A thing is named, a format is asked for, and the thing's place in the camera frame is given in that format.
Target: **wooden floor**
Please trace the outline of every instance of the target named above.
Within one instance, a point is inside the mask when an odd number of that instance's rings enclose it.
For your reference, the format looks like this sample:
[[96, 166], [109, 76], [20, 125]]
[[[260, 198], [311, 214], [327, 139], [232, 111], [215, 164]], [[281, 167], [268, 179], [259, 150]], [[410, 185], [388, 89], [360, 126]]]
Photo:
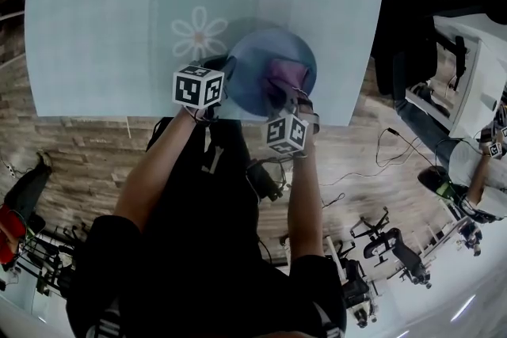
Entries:
[[[0, 34], [0, 62], [22, 52], [23, 27], [4, 28]], [[20, 172], [34, 165], [38, 149], [46, 150], [51, 156], [54, 173], [37, 208], [50, 229], [81, 222], [91, 224], [97, 216], [111, 213], [120, 187], [143, 155], [157, 121], [158, 118], [144, 117], [38, 117], [25, 59], [0, 70], [0, 151], [3, 160]], [[412, 154], [404, 165], [393, 165], [377, 177], [353, 175], [337, 182], [346, 173], [373, 175], [380, 171], [375, 164], [375, 151], [379, 134], [387, 127], [393, 127], [406, 139], [414, 139], [396, 116], [391, 102], [378, 94], [370, 63], [350, 126], [324, 127], [317, 140], [323, 202], [345, 194], [324, 209], [325, 234], [335, 242], [350, 240], [349, 229], [359, 217], [363, 215], [375, 221], [382, 215], [384, 206], [389, 208], [392, 226], [400, 228], [406, 243], [414, 248], [417, 246], [412, 232], [422, 241], [428, 241], [426, 224], [437, 229], [448, 220], [435, 197], [417, 182], [418, 172], [428, 166], [417, 154]], [[253, 157], [269, 156], [260, 143], [258, 126], [246, 124], [244, 132]], [[394, 157], [406, 148], [400, 138], [386, 133], [379, 160]], [[418, 149], [434, 160], [426, 148]], [[2, 196], [15, 181], [1, 165]], [[258, 232], [274, 260], [284, 257], [278, 241], [287, 232], [287, 201], [288, 193], [274, 203], [261, 204]], [[380, 277], [390, 269], [379, 267], [375, 272], [380, 272]]]

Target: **person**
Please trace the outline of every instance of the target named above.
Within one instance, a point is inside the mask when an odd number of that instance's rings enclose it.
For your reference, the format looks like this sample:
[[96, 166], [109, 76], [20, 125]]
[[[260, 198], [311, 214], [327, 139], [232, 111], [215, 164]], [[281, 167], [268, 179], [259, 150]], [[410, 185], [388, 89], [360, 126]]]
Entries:
[[212, 122], [204, 152], [201, 118], [183, 108], [163, 119], [113, 215], [94, 221], [67, 299], [75, 336], [343, 336], [341, 283], [322, 247], [313, 129], [305, 158], [293, 162], [286, 276], [261, 256], [241, 123]]
[[[474, 208], [498, 217], [507, 216], [507, 160], [493, 159], [487, 148], [472, 138], [451, 139], [449, 131], [415, 104], [405, 98], [404, 64], [395, 57], [393, 98], [395, 110], [419, 139], [436, 154], [454, 184], [467, 187], [466, 201]], [[431, 89], [421, 83], [412, 89], [419, 97], [433, 104], [444, 114], [448, 112], [434, 103]], [[503, 134], [497, 132], [503, 143]]]
[[461, 236], [465, 239], [465, 246], [474, 250], [474, 256], [481, 255], [482, 231], [475, 222], [470, 222], [459, 230]]
[[39, 163], [9, 190], [0, 207], [0, 264], [13, 261], [26, 226], [51, 176], [51, 159], [39, 152]]

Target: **person in red shirt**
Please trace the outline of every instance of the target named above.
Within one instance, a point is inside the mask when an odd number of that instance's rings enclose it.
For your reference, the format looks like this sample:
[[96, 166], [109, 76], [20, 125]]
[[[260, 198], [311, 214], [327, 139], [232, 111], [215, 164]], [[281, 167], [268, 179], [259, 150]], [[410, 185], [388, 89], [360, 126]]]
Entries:
[[51, 159], [38, 153], [39, 164], [7, 193], [0, 207], [0, 264], [11, 262], [26, 235], [26, 226], [51, 175]]

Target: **black t-shirt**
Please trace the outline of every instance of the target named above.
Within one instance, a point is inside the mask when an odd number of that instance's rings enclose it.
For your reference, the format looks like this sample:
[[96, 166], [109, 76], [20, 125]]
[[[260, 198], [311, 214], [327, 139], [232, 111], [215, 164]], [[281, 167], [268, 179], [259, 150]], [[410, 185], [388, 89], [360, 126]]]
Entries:
[[126, 337], [345, 332], [345, 303], [332, 260], [301, 257], [286, 276], [258, 257], [201, 249], [211, 244], [205, 237], [201, 246], [185, 246], [185, 235], [144, 242], [126, 218], [95, 220], [67, 299], [78, 338], [97, 328], [102, 336]]

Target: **white desk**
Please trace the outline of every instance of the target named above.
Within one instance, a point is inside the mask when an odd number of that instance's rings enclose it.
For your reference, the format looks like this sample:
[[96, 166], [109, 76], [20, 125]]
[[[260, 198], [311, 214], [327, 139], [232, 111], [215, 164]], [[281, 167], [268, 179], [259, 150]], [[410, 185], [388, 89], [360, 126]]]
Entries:
[[[459, 32], [454, 31], [452, 34], [459, 35]], [[479, 39], [470, 37], [464, 39], [465, 47], [470, 51], [449, 118], [409, 90], [406, 91], [407, 100], [444, 125], [452, 138], [473, 138], [493, 120], [496, 110], [491, 110], [483, 103], [482, 95], [485, 94], [499, 102], [507, 82], [507, 72], [495, 54]]]
[[[349, 125], [381, 0], [26, 0], [40, 116], [173, 116], [173, 72], [260, 28], [285, 28], [317, 60], [321, 122]], [[222, 118], [254, 119], [228, 100]]]

